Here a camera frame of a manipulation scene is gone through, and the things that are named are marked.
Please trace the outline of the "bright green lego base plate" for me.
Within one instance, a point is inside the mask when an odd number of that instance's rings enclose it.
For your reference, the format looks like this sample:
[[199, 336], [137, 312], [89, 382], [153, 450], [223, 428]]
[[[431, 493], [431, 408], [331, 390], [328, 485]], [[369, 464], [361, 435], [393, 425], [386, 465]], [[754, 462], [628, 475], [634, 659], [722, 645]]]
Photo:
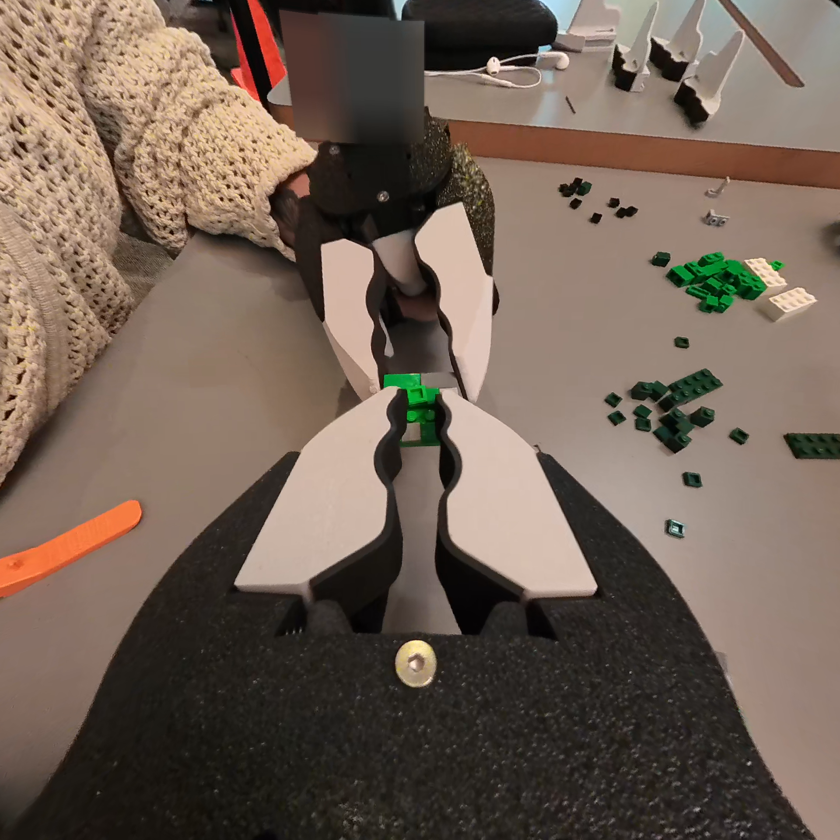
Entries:
[[[383, 377], [383, 385], [397, 386], [406, 392], [407, 387], [422, 384], [421, 374], [422, 373], [388, 373]], [[436, 403], [431, 410], [410, 411], [407, 405], [406, 431], [402, 436], [401, 446], [408, 448], [439, 445], [438, 425], [441, 421], [438, 418], [440, 416], [442, 406], [439, 403], [438, 396], [441, 392], [446, 391], [454, 390], [439, 391]]]

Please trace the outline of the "person's left forearm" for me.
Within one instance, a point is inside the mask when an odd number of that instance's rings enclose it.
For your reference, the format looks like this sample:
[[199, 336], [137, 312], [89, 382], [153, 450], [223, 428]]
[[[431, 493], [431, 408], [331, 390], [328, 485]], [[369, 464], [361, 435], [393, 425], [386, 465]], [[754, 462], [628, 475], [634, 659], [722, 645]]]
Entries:
[[316, 152], [228, 80], [198, 35], [155, 2], [79, 2], [80, 93], [132, 209], [158, 244], [188, 228], [236, 235], [295, 261], [276, 194], [301, 194]]

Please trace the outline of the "orange brick separator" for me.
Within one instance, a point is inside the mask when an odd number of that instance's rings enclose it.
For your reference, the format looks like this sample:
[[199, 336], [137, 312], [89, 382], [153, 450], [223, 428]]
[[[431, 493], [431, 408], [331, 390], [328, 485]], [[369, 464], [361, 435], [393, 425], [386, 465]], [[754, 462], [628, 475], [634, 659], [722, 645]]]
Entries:
[[1, 596], [8, 597], [45, 579], [133, 530], [143, 510], [127, 500], [101, 515], [31, 549], [1, 559]]

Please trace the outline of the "small grey lego parts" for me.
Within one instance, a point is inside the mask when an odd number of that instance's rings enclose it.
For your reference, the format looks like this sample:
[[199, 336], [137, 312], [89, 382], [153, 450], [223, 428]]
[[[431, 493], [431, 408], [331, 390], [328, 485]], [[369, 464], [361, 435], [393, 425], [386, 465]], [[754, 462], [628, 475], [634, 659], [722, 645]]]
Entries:
[[[730, 177], [726, 176], [718, 185], [706, 189], [705, 197], [710, 200], [718, 200], [725, 192], [730, 182]], [[721, 227], [729, 220], [729, 216], [717, 213], [714, 208], [710, 208], [701, 220], [703, 224], [707, 226]]]

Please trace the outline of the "black mesh chair back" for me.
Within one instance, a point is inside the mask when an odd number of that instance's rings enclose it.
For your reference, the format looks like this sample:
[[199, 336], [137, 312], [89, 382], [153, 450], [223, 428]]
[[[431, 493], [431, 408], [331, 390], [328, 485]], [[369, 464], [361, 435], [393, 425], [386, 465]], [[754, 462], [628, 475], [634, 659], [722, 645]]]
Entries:
[[558, 21], [540, 1], [407, 1], [402, 21], [424, 24], [425, 68], [429, 71], [483, 67], [535, 54], [550, 46]]

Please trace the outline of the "dark green lego plate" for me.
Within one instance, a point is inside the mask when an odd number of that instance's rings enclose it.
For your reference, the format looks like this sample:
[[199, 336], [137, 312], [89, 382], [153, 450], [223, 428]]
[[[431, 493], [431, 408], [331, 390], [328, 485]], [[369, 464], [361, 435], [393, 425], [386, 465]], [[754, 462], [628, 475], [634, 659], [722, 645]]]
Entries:
[[783, 439], [796, 459], [839, 460], [840, 458], [839, 434], [788, 433], [783, 435]]

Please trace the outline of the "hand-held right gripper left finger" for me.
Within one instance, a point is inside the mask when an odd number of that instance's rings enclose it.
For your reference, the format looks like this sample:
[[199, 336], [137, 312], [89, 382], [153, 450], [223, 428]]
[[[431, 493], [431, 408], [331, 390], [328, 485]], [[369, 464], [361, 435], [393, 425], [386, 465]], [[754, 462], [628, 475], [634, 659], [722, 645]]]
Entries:
[[241, 592], [338, 603], [357, 632], [379, 633], [403, 561], [394, 478], [404, 390], [385, 387], [297, 454], [235, 579]]

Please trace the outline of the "person's left arm, knit sleeve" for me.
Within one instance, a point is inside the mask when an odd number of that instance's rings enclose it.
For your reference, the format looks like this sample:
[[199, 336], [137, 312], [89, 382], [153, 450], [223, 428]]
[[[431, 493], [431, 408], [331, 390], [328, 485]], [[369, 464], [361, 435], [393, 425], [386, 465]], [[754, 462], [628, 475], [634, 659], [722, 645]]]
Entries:
[[122, 204], [81, 92], [89, 16], [2, 2], [1, 480], [134, 308]]

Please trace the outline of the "group of black lego pieces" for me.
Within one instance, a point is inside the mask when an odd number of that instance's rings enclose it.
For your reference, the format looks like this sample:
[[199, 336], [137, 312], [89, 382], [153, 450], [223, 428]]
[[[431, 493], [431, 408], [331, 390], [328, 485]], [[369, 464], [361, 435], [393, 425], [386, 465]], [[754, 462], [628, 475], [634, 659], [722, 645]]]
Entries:
[[581, 177], [569, 182], [562, 182], [557, 193], [566, 206], [579, 214], [585, 214], [591, 225], [598, 225], [607, 218], [634, 218], [639, 214], [639, 207], [619, 193], [598, 192], [595, 185]]

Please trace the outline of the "black monitor on stand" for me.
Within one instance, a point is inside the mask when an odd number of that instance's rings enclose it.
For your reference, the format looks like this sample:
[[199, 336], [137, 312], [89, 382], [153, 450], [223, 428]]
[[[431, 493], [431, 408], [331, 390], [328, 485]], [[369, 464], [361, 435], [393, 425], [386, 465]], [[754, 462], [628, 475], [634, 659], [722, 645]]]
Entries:
[[270, 92], [287, 78], [287, 69], [259, 1], [230, 1], [229, 12], [237, 46], [238, 66], [230, 73], [265, 110]]

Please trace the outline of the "pile of bright green lego bricks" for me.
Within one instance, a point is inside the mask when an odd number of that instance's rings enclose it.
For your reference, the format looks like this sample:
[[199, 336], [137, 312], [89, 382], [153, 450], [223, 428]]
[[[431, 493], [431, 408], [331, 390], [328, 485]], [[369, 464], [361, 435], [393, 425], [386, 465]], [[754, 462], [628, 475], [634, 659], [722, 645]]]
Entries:
[[766, 297], [762, 281], [749, 273], [743, 260], [728, 259], [722, 252], [668, 268], [665, 277], [675, 287], [697, 300], [704, 313], [724, 313], [736, 300], [756, 301]]

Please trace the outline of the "spare white gripper finger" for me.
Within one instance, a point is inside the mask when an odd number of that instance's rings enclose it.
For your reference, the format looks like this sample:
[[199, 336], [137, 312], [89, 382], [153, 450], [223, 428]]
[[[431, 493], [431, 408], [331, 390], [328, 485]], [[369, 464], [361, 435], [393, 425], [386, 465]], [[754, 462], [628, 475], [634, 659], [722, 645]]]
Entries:
[[649, 77], [648, 60], [651, 51], [651, 32], [658, 12], [654, 1], [630, 46], [615, 44], [612, 56], [614, 86], [624, 92], [640, 92]]
[[606, 1], [580, 1], [569, 27], [559, 37], [562, 49], [577, 53], [613, 46], [621, 23], [620, 7]]
[[718, 52], [703, 56], [694, 74], [680, 82], [674, 103], [692, 127], [699, 128], [718, 112], [722, 89], [744, 40], [745, 34], [739, 29]]
[[689, 70], [697, 68], [702, 45], [701, 17], [707, 1], [694, 1], [670, 39], [650, 36], [650, 63], [662, 78], [681, 82]]

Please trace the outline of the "pile of dark green lego pieces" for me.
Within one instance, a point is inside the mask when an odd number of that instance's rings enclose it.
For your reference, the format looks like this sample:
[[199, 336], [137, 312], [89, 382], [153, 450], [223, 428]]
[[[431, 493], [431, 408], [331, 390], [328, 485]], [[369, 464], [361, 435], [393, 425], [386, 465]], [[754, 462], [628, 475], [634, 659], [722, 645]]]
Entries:
[[652, 434], [672, 455], [684, 452], [692, 443], [692, 434], [710, 426], [717, 415], [714, 409], [699, 405], [686, 408], [702, 397], [722, 388], [722, 381], [708, 368], [700, 369], [665, 384], [662, 381], [637, 381], [627, 392], [633, 403], [622, 409], [624, 394], [609, 392], [603, 403], [610, 408], [608, 422], [614, 427], [629, 418], [634, 428]]

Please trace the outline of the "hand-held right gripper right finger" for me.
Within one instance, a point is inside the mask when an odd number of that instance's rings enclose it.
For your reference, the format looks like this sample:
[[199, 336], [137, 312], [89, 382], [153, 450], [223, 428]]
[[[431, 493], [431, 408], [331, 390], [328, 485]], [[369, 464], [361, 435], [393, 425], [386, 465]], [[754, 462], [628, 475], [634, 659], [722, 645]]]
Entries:
[[437, 396], [435, 570], [463, 635], [501, 603], [594, 596], [597, 583], [551, 486], [554, 461], [455, 390]]

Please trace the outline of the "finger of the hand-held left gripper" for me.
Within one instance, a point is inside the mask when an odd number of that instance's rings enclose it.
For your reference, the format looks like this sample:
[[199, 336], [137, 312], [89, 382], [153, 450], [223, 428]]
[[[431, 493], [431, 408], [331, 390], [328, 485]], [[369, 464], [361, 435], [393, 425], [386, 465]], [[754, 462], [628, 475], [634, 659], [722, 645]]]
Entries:
[[392, 349], [381, 309], [384, 267], [375, 251], [346, 238], [321, 246], [323, 327], [355, 394], [365, 401], [382, 389]]
[[413, 246], [434, 287], [458, 388], [476, 403], [490, 358], [495, 285], [481, 261], [464, 204], [434, 211], [416, 231]]

